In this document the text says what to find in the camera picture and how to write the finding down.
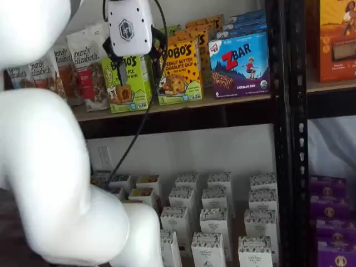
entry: electrical outlet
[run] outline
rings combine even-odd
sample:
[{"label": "electrical outlet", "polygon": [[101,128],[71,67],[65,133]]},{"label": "electrical outlet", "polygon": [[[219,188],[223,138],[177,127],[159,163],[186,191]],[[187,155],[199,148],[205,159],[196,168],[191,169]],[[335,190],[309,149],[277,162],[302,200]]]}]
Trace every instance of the electrical outlet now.
[{"label": "electrical outlet", "polygon": [[103,170],[111,170],[112,169],[112,162],[110,158],[109,149],[107,146],[101,146],[98,148],[99,156],[101,159],[101,166]]}]

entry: child illustration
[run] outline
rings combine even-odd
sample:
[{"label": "child illustration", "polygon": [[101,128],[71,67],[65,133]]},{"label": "child illustration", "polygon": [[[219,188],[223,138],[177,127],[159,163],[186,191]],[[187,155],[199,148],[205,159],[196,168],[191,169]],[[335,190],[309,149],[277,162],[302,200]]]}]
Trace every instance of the child illustration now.
[{"label": "child illustration", "polygon": [[345,15],[342,21],[342,24],[347,24],[346,28],[344,30],[343,35],[348,35],[348,34],[355,34],[355,18],[356,18],[356,13],[355,13],[355,1],[350,1],[345,9]]},{"label": "child illustration", "polygon": [[249,58],[249,63],[244,64],[244,67],[247,67],[246,72],[250,74],[250,79],[254,79],[255,78],[255,74],[256,74],[256,70],[255,69],[257,67],[254,67],[253,62],[254,62],[254,58],[250,57]]}]

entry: snack box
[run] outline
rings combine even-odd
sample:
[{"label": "snack box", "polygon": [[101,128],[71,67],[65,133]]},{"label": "snack box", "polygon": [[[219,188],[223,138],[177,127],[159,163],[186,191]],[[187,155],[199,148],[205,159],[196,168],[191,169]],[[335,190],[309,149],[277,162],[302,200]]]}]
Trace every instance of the snack box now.
[{"label": "snack box", "polygon": [[279,233],[275,210],[246,210],[244,221],[247,236],[271,238],[273,266],[279,266]]},{"label": "snack box", "polygon": [[191,249],[195,266],[226,267],[222,234],[194,233]]},{"label": "snack box", "polygon": [[346,197],[347,180],[330,176],[311,175],[309,191],[313,195]]},{"label": "snack box", "polygon": [[216,24],[216,30],[220,31],[223,27],[223,23],[224,23],[224,15],[218,15],[218,16],[213,16],[213,17],[209,17],[209,18],[202,18],[202,19],[198,19],[196,21],[191,21],[188,22],[187,24],[185,24],[186,28],[189,27],[193,27],[193,26],[198,26],[198,25],[203,25],[203,24],[207,24],[210,22],[215,22]]},{"label": "snack box", "polygon": [[227,208],[203,209],[200,213],[200,227],[203,233],[221,233],[226,260],[233,260],[231,218]]},{"label": "snack box", "polygon": [[128,196],[128,200],[142,201],[143,204],[153,207],[157,211],[156,195],[152,188],[132,189]]},{"label": "snack box", "polygon": [[125,192],[129,194],[135,188],[135,177],[130,174],[117,174],[109,183],[109,187],[117,188],[123,187]]},{"label": "snack box", "polygon": [[356,221],[353,220],[317,220],[317,237],[336,242],[356,244]]},{"label": "snack box", "polygon": [[356,266],[356,246],[345,242],[318,239],[318,267]]},{"label": "snack box", "polygon": [[167,65],[160,82],[160,105],[202,100],[202,79],[197,38],[170,37]]},{"label": "snack box", "polygon": [[229,208],[225,186],[208,186],[202,191],[201,197],[203,209]]},{"label": "snack box", "polygon": [[243,267],[273,267],[271,239],[240,236],[239,260]]},{"label": "snack box", "polygon": [[187,207],[193,231],[200,231],[196,192],[192,187],[174,187],[169,194],[171,207]]},{"label": "snack box", "polygon": [[215,174],[209,174],[207,177],[208,186],[225,186],[226,197],[228,200],[228,208],[233,217],[236,217],[235,200],[233,198],[233,192],[231,190],[231,171],[218,172]]},{"label": "snack box", "polygon": [[266,18],[265,17],[261,17],[261,18],[258,18],[258,19],[253,19],[253,20],[250,20],[250,21],[243,21],[241,23],[236,23],[236,24],[225,24],[225,25],[222,26],[222,30],[223,31],[227,31],[227,30],[230,30],[230,29],[243,29],[243,28],[251,27],[253,25],[261,24],[261,23],[266,23]]},{"label": "snack box", "polygon": [[146,110],[152,98],[151,65],[147,56],[123,57],[123,66],[119,68],[122,84],[117,69],[113,70],[112,61],[101,61],[107,93],[110,99],[111,113]]},{"label": "snack box", "polygon": [[161,230],[161,255],[164,267],[182,267],[175,231]]},{"label": "snack box", "polygon": [[243,21],[248,21],[251,19],[258,19],[265,16],[266,16],[266,12],[264,10],[258,10],[258,11],[247,12],[236,16],[231,16],[225,22],[226,24],[235,24]]},{"label": "snack box", "polygon": [[310,196],[310,217],[312,219],[350,219],[350,206],[347,199],[336,197]]},{"label": "snack box", "polygon": [[261,31],[266,29],[267,29],[266,23],[252,25],[251,27],[243,28],[243,29],[228,29],[226,31],[217,32],[216,39],[225,39],[236,35],[249,34],[251,32]]},{"label": "snack box", "polygon": [[270,92],[265,31],[211,41],[209,52],[216,98]]},{"label": "snack box", "polygon": [[191,256],[191,239],[193,232],[190,227],[187,207],[164,207],[161,214],[164,230],[176,231],[179,252],[182,257]]}]

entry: purple box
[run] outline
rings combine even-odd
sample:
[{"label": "purple box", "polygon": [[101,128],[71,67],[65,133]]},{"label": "purple box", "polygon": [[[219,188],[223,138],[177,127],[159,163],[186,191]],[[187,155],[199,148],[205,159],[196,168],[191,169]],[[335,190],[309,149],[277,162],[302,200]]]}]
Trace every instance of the purple box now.
[{"label": "purple box", "polygon": [[318,219],[317,237],[356,244],[356,221]]},{"label": "purple box", "polygon": [[346,179],[311,175],[309,190],[311,195],[346,197]]},{"label": "purple box", "polygon": [[355,267],[356,245],[318,239],[318,267]]},{"label": "purple box", "polygon": [[350,219],[350,206],[347,199],[336,197],[311,196],[310,218]]}]

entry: cookie image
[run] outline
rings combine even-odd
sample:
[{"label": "cookie image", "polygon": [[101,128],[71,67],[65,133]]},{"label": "cookie image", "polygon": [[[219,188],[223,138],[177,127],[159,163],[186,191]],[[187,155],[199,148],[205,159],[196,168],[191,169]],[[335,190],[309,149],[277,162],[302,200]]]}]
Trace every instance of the cookie image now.
[{"label": "cookie image", "polygon": [[325,210],[324,210],[324,214],[328,217],[328,218],[332,218],[334,217],[334,214],[335,214],[335,211],[332,207],[327,207]]}]

